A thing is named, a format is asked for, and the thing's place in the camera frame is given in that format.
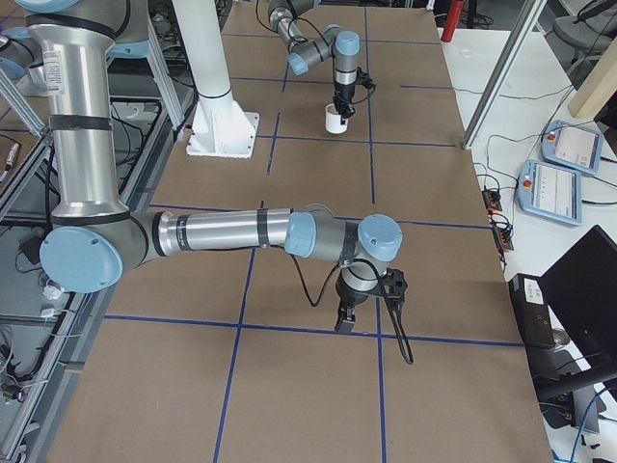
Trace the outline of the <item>orange black power strip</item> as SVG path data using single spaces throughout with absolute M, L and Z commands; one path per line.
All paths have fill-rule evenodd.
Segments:
M 501 212 L 501 195 L 498 189 L 495 188 L 485 188 L 481 192 L 484 205 L 488 212 Z

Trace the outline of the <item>black computer box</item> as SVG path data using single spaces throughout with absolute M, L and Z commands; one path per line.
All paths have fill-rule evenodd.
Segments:
M 509 282 L 509 295 L 519 333 L 525 346 L 552 349 L 555 346 L 549 307 L 539 278 L 518 273 Z

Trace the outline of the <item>far blue teach pendant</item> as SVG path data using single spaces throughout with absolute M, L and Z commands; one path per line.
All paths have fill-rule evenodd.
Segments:
M 594 176 L 603 145 L 604 137 L 598 130 L 556 120 L 544 131 L 541 153 L 546 161 Z

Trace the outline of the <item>blue teach pendant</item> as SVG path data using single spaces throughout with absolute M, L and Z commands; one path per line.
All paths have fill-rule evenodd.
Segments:
M 604 137 L 598 130 L 556 120 L 544 131 L 541 153 L 546 161 L 594 176 L 603 145 Z
M 521 166 L 516 195 L 525 212 L 574 227 L 582 222 L 580 172 L 529 159 Z

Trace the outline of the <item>near blue teach pendant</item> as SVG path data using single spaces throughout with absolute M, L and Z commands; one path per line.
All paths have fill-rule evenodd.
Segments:
M 574 227 L 582 222 L 580 172 L 529 159 L 521 166 L 516 195 L 525 212 Z

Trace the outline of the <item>black monitor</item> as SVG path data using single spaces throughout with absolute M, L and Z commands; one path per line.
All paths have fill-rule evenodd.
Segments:
M 593 226 L 539 279 L 550 306 L 590 368 L 536 384 L 544 401 L 616 379 L 616 242 Z

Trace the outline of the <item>wooden beam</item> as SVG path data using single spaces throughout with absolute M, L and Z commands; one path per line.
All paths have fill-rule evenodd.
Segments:
M 569 102 L 568 109 L 574 118 L 594 119 L 616 92 L 616 47 L 613 40 Z

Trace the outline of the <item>white pedestal column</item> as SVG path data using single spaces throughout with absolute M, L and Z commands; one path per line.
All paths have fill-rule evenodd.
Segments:
M 173 6 L 198 93 L 187 153 L 251 157 L 259 114 L 245 112 L 233 96 L 215 3 L 177 0 Z

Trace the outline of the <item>aluminium side frame rail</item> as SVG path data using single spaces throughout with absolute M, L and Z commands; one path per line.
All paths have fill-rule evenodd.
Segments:
M 59 183 L 45 136 L 24 142 L 1 186 L 1 459 L 40 462 L 76 387 L 112 287 L 48 299 L 37 261 Z

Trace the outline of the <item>aluminium frame post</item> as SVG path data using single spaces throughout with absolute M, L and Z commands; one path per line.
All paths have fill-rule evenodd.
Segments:
M 512 66 L 514 66 L 527 37 L 533 31 L 535 23 L 546 4 L 547 0 L 527 0 L 524 2 L 514 28 L 502 48 L 484 92 L 469 121 L 462 140 L 464 150 L 469 150 L 472 147 L 482 125 L 488 119 L 491 108 L 499 96 Z

